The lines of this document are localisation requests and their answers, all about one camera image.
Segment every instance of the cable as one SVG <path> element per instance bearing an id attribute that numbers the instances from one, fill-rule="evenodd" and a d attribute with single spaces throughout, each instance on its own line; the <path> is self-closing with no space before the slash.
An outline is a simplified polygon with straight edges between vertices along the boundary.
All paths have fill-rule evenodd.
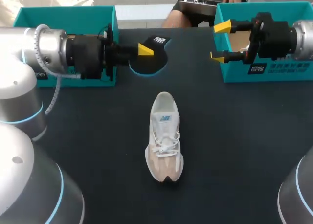
<path id="1" fill-rule="evenodd" d="M 39 66 L 43 69 L 44 72 L 46 72 L 47 74 L 50 74 L 51 76 L 54 76 L 57 78 L 57 84 L 55 87 L 55 91 L 54 91 L 54 95 L 52 97 L 52 100 L 48 106 L 48 108 L 45 111 L 45 114 L 48 115 L 52 108 L 54 107 L 55 102 L 57 101 L 59 92 L 60 92 L 60 88 L 61 88 L 61 79 L 62 78 L 72 78 L 72 79 L 80 79 L 80 74 L 57 74 L 54 73 L 52 71 L 50 71 L 47 66 L 45 65 L 45 63 L 42 60 L 41 57 L 41 53 L 40 53 L 40 49 L 39 49 L 39 36 L 42 30 L 44 29 L 49 29 L 49 27 L 47 25 L 41 24 L 39 25 L 36 30 L 35 30 L 35 34 L 34 34 L 34 52 L 35 52 L 35 57 L 36 60 L 39 64 Z"/>
<path id="2" fill-rule="evenodd" d="M 57 84 L 55 86 L 55 91 L 54 91 L 52 100 L 51 100 L 51 102 L 49 104 L 49 107 L 45 111 L 46 115 L 48 115 L 51 112 L 52 108 L 54 107 L 54 104 L 57 101 L 57 98 L 58 98 L 58 95 L 59 95 L 59 92 L 60 92 L 60 88 L 61 88 L 61 77 L 58 77 L 57 78 Z"/>
<path id="3" fill-rule="evenodd" d="M 103 28 L 99 31 L 98 36 L 97 36 L 98 39 L 99 39 L 100 33 L 101 33 L 103 30 L 105 30 L 106 28 L 108 28 L 108 26 L 103 27 Z"/>

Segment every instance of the teal box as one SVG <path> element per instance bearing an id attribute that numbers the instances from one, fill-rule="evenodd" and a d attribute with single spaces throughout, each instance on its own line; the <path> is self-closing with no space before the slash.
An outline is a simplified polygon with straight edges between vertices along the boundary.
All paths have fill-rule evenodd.
<path id="1" fill-rule="evenodd" d="M 275 21 L 287 21 L 291 27 L 297 20 L 313 20 L 313 8 L 309 2 L 256 2 L 221 3 L 218 5 L 215 24 L 234 19 L 251 20 L 259 12 L 270 12 Z M 231 50 L 228 34 L 214 34 L 217 51 Z M 250 64 L 242 61 L 220 63 L 224 82 L 302 81 L 313 80 L 313 62 L 292 58 L 272 61 L 256 57 L 254 63 L 267 64 L 263 74 L 249 74 Z"/>
<path id="2" fill-rule="evenodd" d="M 98 35 L 101 29 L 109 23 L 112 24 L 114 40 L 118 43 L 118 25 L 115 6 L 55 6 L 55 7 L 23 7 L 20 9 L 14 27 L 31 27 L 46 24 L 51 29 L 62 29 L 67 34 Z M 69 68 L 69 73 L 75 73 L 74 67 Z M 62 79 L 62 87 L 104 87 L 115 86 L 114 80 L 103 71 L 100 80 Z M 56 78 L 48 76 L 48 80 L 38 80 L 39 87 L 55 87 Z"/>

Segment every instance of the circular hole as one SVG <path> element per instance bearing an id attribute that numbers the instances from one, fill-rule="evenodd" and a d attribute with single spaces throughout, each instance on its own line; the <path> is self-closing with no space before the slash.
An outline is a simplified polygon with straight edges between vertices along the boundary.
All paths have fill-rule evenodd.
<path id="1" fill-rule="evenodd" d="M 45 62 L 46 64 L 49 64 L 49 63 L 51 62 L 51 60 L 50 60 L 48 57 L 44 57 L 44 62 Z"/>
<path id="2" fill-rule="evenodd" d="M 23 160 L 20 157 L 13 157 L 12 158 L 13 163 L 15 164 L 23 164 Z"/>

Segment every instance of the sneaker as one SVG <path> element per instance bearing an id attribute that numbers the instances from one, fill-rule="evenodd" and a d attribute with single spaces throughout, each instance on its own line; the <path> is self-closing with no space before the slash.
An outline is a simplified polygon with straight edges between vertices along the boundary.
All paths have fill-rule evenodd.
<path id="1" fill-rule="evenodd" d="M 152 176 L 160 182 L 177 181 L 184 159 L 180 153 L 179 113 L 171 94 L 162 92 L 156 97 L 150 114 L 149 133 L 145 156 Z"/>

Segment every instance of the laptop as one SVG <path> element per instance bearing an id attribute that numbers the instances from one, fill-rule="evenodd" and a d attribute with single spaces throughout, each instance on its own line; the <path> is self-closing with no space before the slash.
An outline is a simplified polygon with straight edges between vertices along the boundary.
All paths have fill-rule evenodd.
<path id="1" fill-rule="evenodd" d="M 223 0 L 184 0 L 180 1 L 183 12 L 215 16 L 218 3 Z"/>

